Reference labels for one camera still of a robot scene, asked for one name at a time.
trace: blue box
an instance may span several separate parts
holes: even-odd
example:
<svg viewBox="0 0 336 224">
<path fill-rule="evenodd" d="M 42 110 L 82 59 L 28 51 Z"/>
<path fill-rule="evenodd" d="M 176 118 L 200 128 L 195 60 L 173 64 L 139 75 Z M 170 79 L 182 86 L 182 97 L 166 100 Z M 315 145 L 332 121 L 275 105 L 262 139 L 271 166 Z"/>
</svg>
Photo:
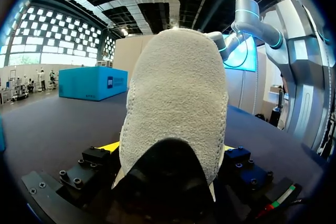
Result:
<svg viewBox="0 0 336 224">
<path fill-rule="evenodd" d="M 101 101 L 127 91 L 127 71 L 107 67 L 82 67 L 59 71 L 60 97 Z"/>
</svg>

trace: gray tabletop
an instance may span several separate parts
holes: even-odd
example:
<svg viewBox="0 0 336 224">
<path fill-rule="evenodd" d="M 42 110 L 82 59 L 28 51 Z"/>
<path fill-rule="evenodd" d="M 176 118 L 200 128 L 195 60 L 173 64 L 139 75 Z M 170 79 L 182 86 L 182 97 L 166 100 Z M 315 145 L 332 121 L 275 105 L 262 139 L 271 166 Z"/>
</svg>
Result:
<svg viewBox="0 0 336 224">
<path fill-rule="evenodd" d="M 4 154 L 15 180 L 32 170 L 57 177 L 69 169 L 90 146 L 119 140 L 126 115 L 123 93 L 92 102 L 47 98 L 4 113 Z M 229 106 L 225 144 L 244 146 L 261 168 L 272 170 L 275 182 L 289 177 L 303 186 L 300 197 L 308 197 L 322 176 L 324 161 L 286 132 Z"/>
</svg>

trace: metal bolt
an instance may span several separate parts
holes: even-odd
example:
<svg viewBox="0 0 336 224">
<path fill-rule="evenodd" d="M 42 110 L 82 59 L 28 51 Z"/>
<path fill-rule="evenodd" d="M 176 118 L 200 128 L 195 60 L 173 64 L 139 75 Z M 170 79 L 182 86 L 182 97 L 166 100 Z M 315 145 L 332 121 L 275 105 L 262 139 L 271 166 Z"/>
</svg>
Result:
<svg viewBox="0 0 336 224">
<path fill-rule="evenodd" d="M 46 187 L 46 183 L 41 182 L 40 184 L 38 184 L 38 186 L 39 186 L 40 188 L 45 188 L 45 187 Z"/>
<path fill-rule="evenodd" d="M 59 171 L 59 175 L 62 177 L 62 178 L 65 178 L 65 177 L 68 177 L 68 174 L 65 170 L 60 170 Z"/>
<path fill-rule="evenodd" d="M 80 186 L 82 184 L 82 180 L 80 178 L 74 178 L 73 183 L 75 186 Z"/>
<path fill-rule="evenodd" d="M 253 179 L 250 180 L 250 183 L 251 183 L 251 185 L 257 185 L 258 181 L 257 181 L 257 179 L 253 178 Z"/>
<path fill-rule="evenodd" d="M 36 194 L 36 189 L 35 188 L 31 188 L 30 190 L 29 190 L 29 192 L 30 192 L 30 194 Z"/>
</svg>

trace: silver robotic arm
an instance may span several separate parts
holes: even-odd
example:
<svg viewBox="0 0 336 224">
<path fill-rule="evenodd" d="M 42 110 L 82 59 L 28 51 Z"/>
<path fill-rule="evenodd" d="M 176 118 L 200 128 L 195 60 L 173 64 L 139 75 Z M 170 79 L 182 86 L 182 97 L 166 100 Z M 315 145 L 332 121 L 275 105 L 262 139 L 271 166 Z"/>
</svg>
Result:
<svg viewBox="0 0 336 224">
<path fill-rule="evenodd" d="M 259 6 L 254 0 L 236 0 L 235 21 L 231 24 L 233 33 L 223 39 L 218 32 L 207 34 L 216 45 L 223 61 L 226 61 L 240 43 L 251 35 L 269 44 L 272 49 L 278 49 L 282 45 L 282 34 L 273 26 L 263 23 L 259 17 Z"/>
<path fill-rule="evenodd" d="M 334 99 L 336 60 L 316 12 L 301 0 L 280 0 L 261 22 L 254 0 L 236 0 L 234 33 L 225 40 L 219 32 L 208 36 L 217 44 L 223 61 L 246 35 L 265 42 L 267 57 L 280 69 L 288 86 L 285 130 L 320 152 Z"/>
</svg>

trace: white wall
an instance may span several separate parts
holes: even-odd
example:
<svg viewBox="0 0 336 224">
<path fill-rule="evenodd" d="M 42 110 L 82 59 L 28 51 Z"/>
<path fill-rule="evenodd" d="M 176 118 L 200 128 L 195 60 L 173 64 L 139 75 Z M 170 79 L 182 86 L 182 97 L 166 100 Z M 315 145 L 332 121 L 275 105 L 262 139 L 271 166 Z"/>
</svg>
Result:
<svg viewBox="0 0 336 224">
<path fill-rule="evenodd" d="M 128 82 L 133 75 L 133 69 L 140 56 L 141 52 L 147 45 L 147 43 L 155 35 L 145 35 L 136 37 L 126 37 L 123 39 L 117 39 L 115 41 L 116 48 L 114 50 L 113 68 L 125 70 L 128 72 Z"/>
<path fill-rule="evenodd" d="M 257 47 L 257 51 L 259 54 L 265 54 L 265 45 Z M 266 57 L 266 80 L 265 80 L 265 91 L 264 91 L 264 100 L 268 101 L 268 92 L 271 86 L 273 85 L 281 85 L 282 86 L 282 78 L 280 76 L 281 72 L 278 67 L 271 62 L 268 57 Z"/>
<path fill-rule="evenodd" d="M 20 77 L 23 79 L 23 76 L 27 76 L 27 80 L 31 78 L 35 82 L 37 82 L 37 73 L 36 71 L 41 70 L 43 68 L 45 73 L 46 81 L 49 80 L 49 73 L 53 70 L 57 73 L 61 69 L 68 69 L 68 68 L 78 68 L 80 66 L 76 65 L 56 65 L 56 64 L 31 64 L 31 65 L 17 65 L 15 66 L 7 66 L 0 68 L 0 78 L 1 78 L 1 88 L 6 87 L 6 82 L 8 81 L 9 75 L 11 70 L 16 70 L 16 78 Z"/>
</svg>

